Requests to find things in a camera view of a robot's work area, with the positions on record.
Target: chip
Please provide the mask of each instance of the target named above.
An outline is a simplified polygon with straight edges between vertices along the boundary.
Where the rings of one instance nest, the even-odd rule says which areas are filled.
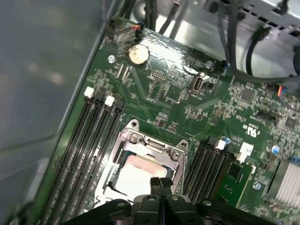
[[[221,117],[221,116],[222,116],[222,111],[217,109],[217,110],[215,111],[215,116]]]
[[[231,164],[228,170],[228,174],[232,176],[234,179],[237,179],[239,173],[240,173],[240,167],[236,164]]]
[[[288,128],[294,129],[295,125],[296,125],[296,120],[288,117],[286,122],[285,122],[285,126],[288,127]]]
[[[212,125],[217,125],[217,123],[219,122],[218,120],[216,119],[211,119],[210,121],[212,123]]]
[[[242,96],[240,98],[246,102],[250,102],[252,97],[253,97],[253,92],[248,89],[244,89]]]

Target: capacitor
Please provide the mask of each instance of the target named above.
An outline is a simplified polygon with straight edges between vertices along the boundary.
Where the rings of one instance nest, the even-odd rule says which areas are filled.
[[[252,187],[254,190],[260,190],[262,188],[262,184],[259,182],[254,182]]]
[[[148,47],[142,44],[136,44],[131,46],[128,49],[127,53],[129,62],[134,67],[144,66],[150,57]]]
[[[272,153],[273,154],[277,155],[279,153],[279,151],[280,151],[280,147],[278,145],[274,145],[272,147]]]
[[[230,144],[231,140],[228,137],[222,136],[221,140],[225,142],[225,144]]]
[[[230,139],[229,139],[228,137],[227,137],[227,138],[225,138],[225,140],[224,140],[224,141],[225,141],[225,143],[226,143],[226,144],[230,144]]]

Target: cable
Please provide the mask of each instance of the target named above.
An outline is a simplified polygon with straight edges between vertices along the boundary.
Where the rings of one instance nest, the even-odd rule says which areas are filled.
[[[249,76],[243,71],[239,71],[236,67],[236,35],[237,35],[237,15],[238,15],[238,0],[231,0],[229,5],[229,23],[227,32],[227,42],[230,56],[230,67],[228,72],[235,76],[237,79],[252,82],[252,83],[284,83],[284,82],[294,82],[300,80],[300,75],[292,77],[282,77],[282,78],[260,78]]]
[[[133,7],[135,5],[135,0],[127,0],[127,1],[128,1],[128,4],[127,4],[125,18],[129,20],[131,12],[132,12],[132,9],[133,9]]]
[[[122,8],[121,8],[121,10],[120,10],[120,12],[119,12],[119,16],[121,16],[121,17],[124,16],[125,11],[126,11],[126,9],[127,9],[127,7],[128,7],[128,3],[129,3],[128,0],[125,0],[125,1],[124,1],[124,4],[123,4],[123,6],[122,6]]]
[[[156,28],[156,17],[158,14],[158,6],[156,0],[151,0],[150,11],[151,11],[151,20],[150,20],[150,29],[155,31]]]
[[[230,65],[230,61],[229,61],[230,56],[229,56],[228,45],[226,42],[226,37],[225,37],[225,32],[224,32],[224,24],[223,24],[223,20],[225,17],[225,6],[222,1],[220,1],[219,5],[220,5],[220,7],[219,7],[220,9],[219,9],[219,14],[218,14],[217,28],[218,28],[221,43],[222,43],[222,46],[223,46],[224,52],[225,52],[226,66],[229,66]]]
[[[162,25],[162,27],[160,28],[159,30],[159,34],[164,34],[165,31],[168,29],[168,27],[170,26],[170,23],[172,22],[172,20],[174,19],[177,11],[178,11],[178,8],[179,8],[179,3],[178,2],[174,2],[170,12],[169,12],[169,15],[167,16],[167,19],[165,21],[165,23]]]
[[[249,46],[247,56],[246,56],[246,71],[249,75],[253,75],[251,63],[252,63],[252,55],[253,55],[254,48],[258,42],[262,41],[269,34],[270,30],[271,27],[267,27],[267,28],[261,27],[251,37],[252,42]]]
[[[230,1],[227,42],[228,42],[228,49],[229,49],[229,62],[233,71],[237,70],[235,48],[236,48],[236,36],[237,36],[237,25],[238,25],[238,7],[239,7],[239,0]]]
[[[247,74],[249,75],[253,75],[253,72],[252,72],[252,55],[253,55],[253,51],[254,51],[254,48],[256,46],[258,41],[252,41],[249,48],[248,48],[248,52],[247,52],[247,56],[246,56],[246,71],[247,71]]]
[[[300,74],[300,47],[295,47],[294,49],[294,57],[292,59],[292,63],[294,65],[294,70],[297,74]]]
[[[151,0],[146,0],[146,7],[145,7],[145,12],[146,12],[146,16],[145,16],[145,26],[150,29],[150,21],[151,21],[151,14],[150,14],[150,9],[151,7]]]

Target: connector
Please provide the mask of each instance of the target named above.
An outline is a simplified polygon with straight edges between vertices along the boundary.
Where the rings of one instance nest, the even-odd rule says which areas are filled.
[[[251,37],[252,41],[262,41],[269,33],[270,33],[271,27],[261,27],[259,28]]]

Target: screw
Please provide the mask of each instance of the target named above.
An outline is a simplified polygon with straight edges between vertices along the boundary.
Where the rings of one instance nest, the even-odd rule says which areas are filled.
[[[116,57],[114,55],[110,55],[108,56],[107,60],[109,63],[114,63],[116,61]]]
[[[174,151],[174,152],[172,153],[172,158],[173,158],[173,159],[179,159],[179,157],[180,157],[179,152]]]
[[[178,200],[179,200],[179,197],[178,197],[178,196],[172,196],[171,199],[172,199],[173,201],[178,201]]]
[[[252,187],[254,190],[259,190],[262,188],[262,184],[258,182],[254,182]]]
[[[134,133],[129,136],[129,139],[131,142],[137,142],[138,138],[139,138],[139,136]]]
[[[212,203],[210,201],[203,201],[203,204],[206,205],[206,206],[211,206]]]
[[[212,68],[212,66],[213,66],[213,63],[212,63],[212,61],[206,61],[206,63],[205,63],[205,67],[206,67],[207,69],[210,69],[210,68]]]

